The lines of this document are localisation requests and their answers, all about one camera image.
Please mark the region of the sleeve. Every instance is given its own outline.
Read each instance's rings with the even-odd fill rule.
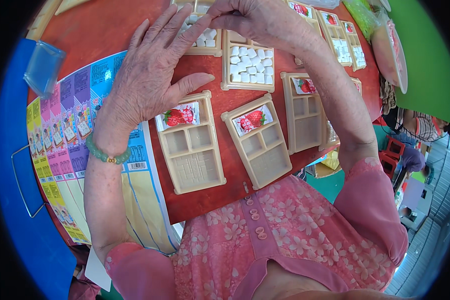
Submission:
[[[378,159],[364,158],[348,171],[333,205],[362,237],[400,265],[408,249],[407,230],[400,223],[390,178]]]
[[[111,249],[105,258],[105,270],[124,300],[175,300],[173,263],[154,249],[133,242]]]

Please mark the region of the woman's right hand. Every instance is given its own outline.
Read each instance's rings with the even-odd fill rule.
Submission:
[[[307,48],[319,37],[307,21],[279,0],[216,0],[207,14],[216,17],[211,28],[233,30],[260,45],[290,53]]]

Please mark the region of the colorful packaging sheet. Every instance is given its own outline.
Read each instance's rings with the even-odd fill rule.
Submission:
[[[35,170],[37,174],[43,173],[43,168],[48,170],[49,177],[39,176],[42,188],[47,189],[48,201],[54,211],[56,207],[55,213],[64,220],[62,225],[75,242],[90,243],[83,197],[89,156],[85,139],[95,128],[97,114],[107,100],[125,54],[126,51],[119,52],[73,72],[57,83],[51,99],[37,98],[27,107]],[[38,109],[38,127],[28,122],[29,111],[30,120],[35,121],[34,108]],[[172,254],[179,247],[180,237],[168,219],[148,122],[138,124],[131,132],[128,146],[132,154],[122,165],[127,231],[144,247]]]

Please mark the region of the red stool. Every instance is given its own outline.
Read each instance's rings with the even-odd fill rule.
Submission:
[[[398,160],[388,156],[384,151],[378,152],[378,159],[380,159],[383,171],[390,179],[394,178],[394,172],[398,165]]]
[[[396,160],[400,160],[400,156],[404,153],[405,144],[397,141],[393,137],[387,135],[388,145],[387,149],[384,150],[385,154]]]

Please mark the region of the pink floral blouse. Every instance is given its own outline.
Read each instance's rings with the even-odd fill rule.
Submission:
[[[348,172],[334,205],[288,176],[187,221],[172,257],[123,243],[105,268],[124,299],[251,299],[270,259],[331,291],[384,291],[407,247],[390,179],[368,157]]]

